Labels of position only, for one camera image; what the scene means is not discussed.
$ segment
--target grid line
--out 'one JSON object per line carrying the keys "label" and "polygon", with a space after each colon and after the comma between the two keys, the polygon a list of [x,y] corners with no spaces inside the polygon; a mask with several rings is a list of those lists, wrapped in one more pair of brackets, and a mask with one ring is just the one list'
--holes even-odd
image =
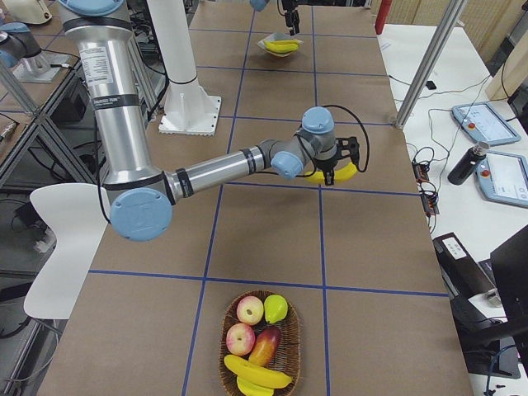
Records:
{"label": "grid line", "polygon": [[[230,30],[230,29],[207,29],[207,28],[189,28],[190,31],[216,31],[216,32],[225,32],[225,33],[256,33],[259,35],[270,35],[272,33],[275,33],[273,31],[240,31],[240,30]],[[306,36],[312,36],[311,33],[299,33],[298,35],[306,35]],[[347,37],[352,39],[377,39],[378,37],[375,35],[330,35],[330,34],[317,34],[315,36],[322,36],[322,37]]]}
{"label": "grid line", "polygon": [[[313,93],[315,95],[315,106],[318,105],[318,94],[317,94],[317,57],[316,57],[316,45],[315,45],[315,17],[314,8],[310,8],[312,17],[312,50],[313,50]],[[328,300],[327,300],[327,270],[326,270],[326,255],[324,251],[324,220],[323,220],[323,190],[321,185],[318,185],[318,206],[319,206],[319,239],[321,249],[321,281],[323,283],[323,289],[321,294],[323,297],[323,339],[324,339],[324,369],[325,369],[325,380],[327,388],[327,396],[332,396],[332,384],[330,381],[330,351],[329,351],[329,339],[328,339]]]}
{"label": "grid line", "polygon": [[[220,118],[234,118],[236,120],[258,120],[258,121],[285,121],[285,122],[300,122],[291,118],[266,118],[266,117],[252,117],[248,115],[221,115]],[[334,124],[339,125],[359,125],[359,122],[354,121],[334,121]],[[363,125],[370,126],[393,126],[390,122],[363,122]]]}
{"label": "grid line", "polygon": [[[315,40],[312,43],[313,50],[315,50]],[[387,74],[381,73],[352,73],[352,72],[317,72],[315,71],[315,62],[313,63],[313,71],[308,70],[284,70],[284,69],[274,69],[274,68],[234,68],[226,66],[208,66],[208,65],[197,65],[196,68],[214,68],[214,69],[223,69],[223,70],[247,70],[252,72],[270,72],[270,73],[319,73],[319,74],[329,74],[337,76],[358,76],[358,77],[386,77],[389,78]]]}
{"label": "grid line", "polygon": [[[237,101],[235,102],[235,106],[234,106],[233,123],[231,124],[231,131],[229,133],[229,141],[228,141],[228,147],[227,147],[226,153],[229,153],[229,150],[231,149],[231,143],[233,142],[233,132],[234,132],[234,128],[235,128],[235,124],[236,124],[236,120],[237,120],[236,119],[236,115],[237,115],[237,112],[238,112],[238,104],[240,102],[240,94],[242,92],[242,85],[243,85],[243,80],[244,80],[244,69],[246,67],[246,62],[248,61],[249,44],[251,42],[251,29],[253,28],[253,22],[254,21],[255,21],[255,12],[253,11],[252,18],[251,18],[251,25],[250,25],[250,28],[249,28],[250,32],[247,33],[247,43],[246,43],[246,52],[244,54],[243,70],[242,70],[242,73],[240,75],[240,83],[238,84]],[[204,302],[205,285],[207,283],[207,275],[209,273],[209,265],[210,265],[211,255],[212,255],[212,252],[213,252],[213,246],[214,246],[214,243],[215,243],[216,228],[217,228],[217,224],[218,224],[218,217],[219,217],[219,212],[220,212],[220,205],[222,203],[223,193],[224,193],[224,186],[220,186],[219,195],[218,195],[218,201],[216,203],[216,210],[215,210],[215,213],[214,213],[213,228],[211,230],[211,237],[210,237],[209,248],[208,248],[208,252],[207,252],[207,260],[205,262],[204,276],[203,276],[203,279],[201,281],[200,297],[199,297],[199,300],[198,300],[198,307],[196,308],[195,323],[194,323],[194,327],[193,327],[193,330],[192,330],[192,339],[191,339],[191,345],[189,346],[189,356],[187,357],[186,373],[185,373],[185,377],[184,377],[183,386],[182,386],[182,389],[181,389],[181,396],[185,396],[186,395],[187,385],[189,383],[189,376],[190,376],[190,373],[191,373],[191,365],[192,365],[192,357],[193,357],[194,350],[195,350],[195,344],[196,344],[196,337],[197,337],[197,333],[198,333],[198,327],[200,325],[201,307],[202,307],[202,304]]]}
{"label": "grid line", "polygon": [[106,276],[139,276],[146,278],[164,278],[164,279],[177,279],[184,281],[208,281],[211,283],[233,283],[236,285],[264,285],[264,286],[279,286],[279,287],[295,287],[300,289],[314,289],[314,290],[330,290],[330,291],[343,291],[343,292],[355,292],[355,293],[371,293],[371,294],[382,294],[382,295],[413,295],[419,297],[449,297],[447,293],[438,293],[434,291],[412,291],[412,290],[393,290],[393,289],[375,289],[368,287],[352,287],[352,286],[335,286],[335,285],[315,285],[307,283],[291,283],[291,282],[278,282],[273,280],[249,280],[249,279],[231,279],[231,278],[219,278],[214,276],[189,276],[189,275],[178,275],[178,274],[162,274],[157,272],[134,272],[134,271],[117,271],[117,270],[98,270],[91,269],[88,271],[90,274],[95,275],[106,275]]}
{"label": "grid line", "polygon": [[[287,185],[287,184],[270,184],[270,183],[251,183],[247,181],[229,181],[225,184],[230,186],[254,186],[254,187],[273,187],[273,188],[291,188],[291,189],[300,189],[300,190],[312,190],[317,191],[318,186],[296,186],[296,185]],[[322,191],[339,191],[339,192],[350,192],[350,193],[360,193],[360,194],[380,194],[384,196],[412,196],[419,197],[418,192],[398,192],[398,191],[371,191],[371,190],[353,190],[347,188],[335,188],[335,187],[320,187]]]}

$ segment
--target white chair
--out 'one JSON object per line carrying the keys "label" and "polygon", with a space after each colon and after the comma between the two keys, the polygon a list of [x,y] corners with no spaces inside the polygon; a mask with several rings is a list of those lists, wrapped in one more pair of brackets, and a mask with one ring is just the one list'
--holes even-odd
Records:
{"label": "white chair", "polygon": [[[108,214],[106,191],[101,194]],[[55,184],[33,191],[30,200],[57,243],[27,293],[24,310],[32,318],[68,319],[107,225],[97,186]]]}

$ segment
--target water bottle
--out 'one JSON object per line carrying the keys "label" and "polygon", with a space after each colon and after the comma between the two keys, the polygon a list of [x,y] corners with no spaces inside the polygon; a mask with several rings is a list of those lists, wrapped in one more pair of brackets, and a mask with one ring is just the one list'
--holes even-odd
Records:
{"label": "water bottle", "polygon": [[475,144],[465,152],[464,156],[458,161],[449,175],[447,175],[447,180],[457,186],[465,182],[469,175],[475,172],[480,162],[486,158],[486,152],[488,150],[489,144],[487,143],[478,142]]}

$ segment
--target apple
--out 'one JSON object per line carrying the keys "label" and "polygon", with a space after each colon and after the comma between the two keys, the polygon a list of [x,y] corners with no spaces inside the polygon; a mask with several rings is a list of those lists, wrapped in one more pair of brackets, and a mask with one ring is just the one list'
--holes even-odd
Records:
{"label": "apple", "polygon": [[247,355],[255,345],[255,332],[246,323],[234,324],[225,336],[225,345],[233,355]]}
{"label": "apple", "polygon": [[258,297],[249,295],[238,302],[237,318],[240,322],[253,326],[259,323],[264,314],[264,304]]}

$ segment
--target metal pole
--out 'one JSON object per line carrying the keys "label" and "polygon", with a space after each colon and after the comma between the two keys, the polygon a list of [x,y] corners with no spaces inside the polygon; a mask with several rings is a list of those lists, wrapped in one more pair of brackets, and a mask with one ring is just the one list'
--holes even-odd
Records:
{"label": "metal pole", "polygon": [[446,42],[448,41],[467,2],[468,0],[451,0],[447,6],[440,25],[436,28],[431,43],[429,44],[425,55],[423,55],[422,62],[420,63],[418,71],[407,91],[407,95],[405,96],[405,99],[403,99],[402,106],[400,107],[398,116],[394,122],[396,128],[402,129],[411,115],[411,111],[413,111],[413,108],[420,97],[420,92],[422,92],[427,79],[431,75],[436,61],[438,60],[441,51],[444,49],[444,46],[446,45]]}
{"label": "metal pole", "polygon": [[16,101],[20,103],[20,106],[26,113],[36,115],[38,112],[38,106],[35,104],[29,93],[24,87],[18,82],[17,78],[11,73],[2,62],[0,62],[0,83],[11,93]]}

